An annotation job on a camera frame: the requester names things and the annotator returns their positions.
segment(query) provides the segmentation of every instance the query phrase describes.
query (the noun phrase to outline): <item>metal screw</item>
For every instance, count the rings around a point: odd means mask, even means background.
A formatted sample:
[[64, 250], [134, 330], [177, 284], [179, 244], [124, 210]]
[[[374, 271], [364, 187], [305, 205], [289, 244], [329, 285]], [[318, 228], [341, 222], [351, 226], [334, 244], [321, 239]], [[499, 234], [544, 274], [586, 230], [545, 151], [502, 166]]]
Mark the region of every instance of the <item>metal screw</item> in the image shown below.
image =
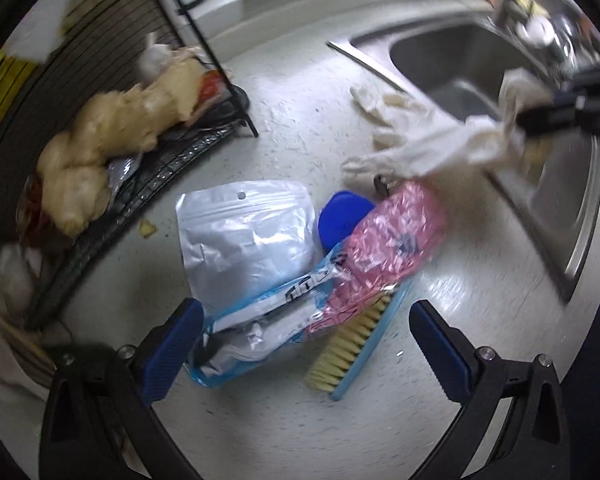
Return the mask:
[[490, 346], [481, 346], [478, 348], [478, 355], [485, 361], [491, 361], [496, 357], [496, 351]]
[[62, 356], [62, 364], [64, 366], [70, 366], [71, 364], [73, 364], [75, 361], [75, 357], [72, 356], [71, 354], [64, 354]]
[[551, 358], [546, 354], [540, 354], [538, 356], [538, 362], [546, 368], [551, 366], [551, 364], [553, 363], [553, 361], [551, 361]]
[[118, 357], [120, 359], [131, 359], [134, 355], [136, 355], [136, 347], [133, 345], [124, 345], [118, 349]]

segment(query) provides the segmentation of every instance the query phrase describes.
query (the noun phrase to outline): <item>sink rim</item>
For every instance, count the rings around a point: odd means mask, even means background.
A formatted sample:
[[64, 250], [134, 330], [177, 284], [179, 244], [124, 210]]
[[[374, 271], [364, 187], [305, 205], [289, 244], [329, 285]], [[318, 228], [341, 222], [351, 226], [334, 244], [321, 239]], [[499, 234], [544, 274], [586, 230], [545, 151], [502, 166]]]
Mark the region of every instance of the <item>sink rim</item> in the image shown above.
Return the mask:
[[[534, 58], [526, 49], [515, 41], [509, 34], [496, 28], [488, 20], [488, 14], [484, 12], [467, 11], [444, 13], [426, 18], [414, 18], [412, 20], [403, 20], [401, 22], [391, 22], [384, 27], [376, 27], [353, 36], [340, 40], [328, 41], [327, 45], [345, 56], [355, 60], [365, 66], [368, 70], [385, 80], [389, 85], [398, 91], [407, 92], [411, 96], [424, 100], [435, 105], [446, 112], [442, 107], [423, 90], [412, 83], [407, 76], [402, 74], [394, 65], [390, 57], [391, 48], [401, 40], [407, 40], [415, 36], [435, 32], [444, 28], [452, 28], [461, 25], [477, 25], [499, 36], [502, 40], [509, 43], [512, 47], [520, 51], [537, 69], [538, 75], [543, 76], [545, 82], [555, 86], [551, 81], [547, 69]], [[363, 42], [371, 42], [378, 39], [386, 48], [382, 52], [382, 60], [370, 56], [363, 52], [357, 45]], [[591, 239], [596, 226], [598, 212], [600, 209], [600, 139], [591, 138], [592, 147], [589, 162], [589, 174], [587, 175], [587, 184], [582, 197], [580, 211], [576, 217], [573, 227], [565, 232], [564, 230], [553, 232], [542, 228], [538, 219], [530, 211], [528, 195], [513, 196], [513, 193], [507, 190], [507, 186], [502, 182], [502, 176], [493, 172], [486, 172], [490, 182], [496, 187], [499, 194], [509, 202], [513, 212], [522, 222], [528, 236], [534, 242], [536, 250], [544, 261], [545, 267], [552, 277], [558, 294], [565, 304], [569, 303], [578, 280], [584, 267], [584, 262], [589, 253]], [[565, 235], [570, 238], [568, 244], [561, 243]]]

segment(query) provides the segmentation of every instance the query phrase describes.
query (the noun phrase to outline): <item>red package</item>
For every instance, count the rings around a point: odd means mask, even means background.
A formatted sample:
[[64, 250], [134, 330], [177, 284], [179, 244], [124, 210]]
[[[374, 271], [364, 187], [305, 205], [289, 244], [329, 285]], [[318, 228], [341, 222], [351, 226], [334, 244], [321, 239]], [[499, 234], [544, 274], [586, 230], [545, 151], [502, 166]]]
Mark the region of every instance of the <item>red package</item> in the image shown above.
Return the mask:
[[446, 213], [424, 184], [407, 181], [344, 242], [342, 277], [308, 333], [346, 322], [378, 294], [414, 275], [445, 238]]

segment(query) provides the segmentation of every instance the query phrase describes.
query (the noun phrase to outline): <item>white countertop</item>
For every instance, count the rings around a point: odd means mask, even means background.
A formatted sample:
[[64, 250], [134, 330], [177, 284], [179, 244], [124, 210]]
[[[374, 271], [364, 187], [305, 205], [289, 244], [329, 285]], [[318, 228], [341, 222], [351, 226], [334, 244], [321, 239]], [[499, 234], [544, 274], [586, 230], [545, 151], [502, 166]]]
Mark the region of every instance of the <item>white countertop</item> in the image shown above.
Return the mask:
[[[378, 79], [330, 50], [326, 40], [465, 7], [419, 1], [359, 9], [228, 62], [235, 83], [251, 98], [261, 137], [245, 132], [204, 157], [145, 213], [158, 227], [153, 237], [141, 238], [133, 228], [106, 254], [64, 314], [78, 340], [114, 348], [137, 344], [190, 294], [174, 211], [181, 193], [237, 180], [300, 180], [319, 211], [343, 188], [341, 161], [373, 149], [373, 125], [356, 110], [349, 88]], [[519, 360], [544, 352], [560, 376], [566, 373], [600, 302], [600, 214], [565, 306], [522, 224], [481, 172], [455, 171], [434, 184], [449, 213], [446, 243], [414, 277], [402, 310], [343, 400], [332, 402], [302, 383], [319, 350], [311, 344], [299, 356], [286, 355], [219, 390], [194, 384], [183, 371], [167, 398], [154, 404], [203, 478], [408, 478], [457, 411], [410, 335], [407, 307], [414, 300], [430, 300], [475, 346], [488, 344]], [[17, 449], [13, 440], [5, 442], [31, 474], [37, 441], [29, 433]], [[484, 450], [478, 454], [486, 457]]]

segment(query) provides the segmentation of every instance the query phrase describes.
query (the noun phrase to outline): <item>brush bristles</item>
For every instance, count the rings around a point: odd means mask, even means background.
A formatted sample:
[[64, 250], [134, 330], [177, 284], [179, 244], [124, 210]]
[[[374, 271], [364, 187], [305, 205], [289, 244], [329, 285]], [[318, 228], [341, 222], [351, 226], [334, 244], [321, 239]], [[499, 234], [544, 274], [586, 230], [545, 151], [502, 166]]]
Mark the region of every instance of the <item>brush bristles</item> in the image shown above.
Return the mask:
[[331, 393], [335, 390], [351, 368], [390, 302], [391, 296], [380, 296], [362, 313], [338, 327], [333, 338], [306, 375], [306, 384], [322, 392]]

